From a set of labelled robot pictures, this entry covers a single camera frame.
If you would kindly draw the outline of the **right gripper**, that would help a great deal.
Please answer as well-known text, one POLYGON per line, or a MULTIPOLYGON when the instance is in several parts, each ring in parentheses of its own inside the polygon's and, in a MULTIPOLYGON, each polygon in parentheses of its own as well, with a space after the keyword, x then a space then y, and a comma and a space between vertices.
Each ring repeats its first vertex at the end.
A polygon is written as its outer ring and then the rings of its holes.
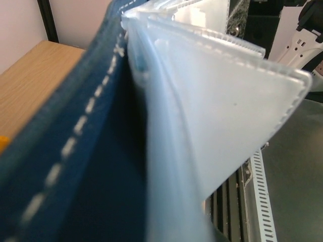
POLYGON ((227 34, 263 47, 269 55, 282 8, 282 1, 230 1, 227 34))

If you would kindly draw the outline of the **blue card holder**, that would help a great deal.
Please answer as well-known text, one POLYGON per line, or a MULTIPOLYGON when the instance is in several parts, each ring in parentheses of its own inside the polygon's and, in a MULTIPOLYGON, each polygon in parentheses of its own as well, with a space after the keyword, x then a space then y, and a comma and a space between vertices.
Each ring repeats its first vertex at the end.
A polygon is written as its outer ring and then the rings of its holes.
POLYGON ((1 241, 216 241, 202 202, 312 85, 227 35, 228 1, 113 1, 1 155, 1 241))

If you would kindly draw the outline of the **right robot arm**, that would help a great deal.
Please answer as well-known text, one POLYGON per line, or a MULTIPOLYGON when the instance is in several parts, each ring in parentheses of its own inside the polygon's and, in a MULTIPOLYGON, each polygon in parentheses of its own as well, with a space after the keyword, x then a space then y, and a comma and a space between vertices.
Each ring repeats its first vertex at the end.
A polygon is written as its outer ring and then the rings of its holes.
POLYGON ((231 1, 228 33, 265 58, 313 71, 322 61, 322 1, 231 1))

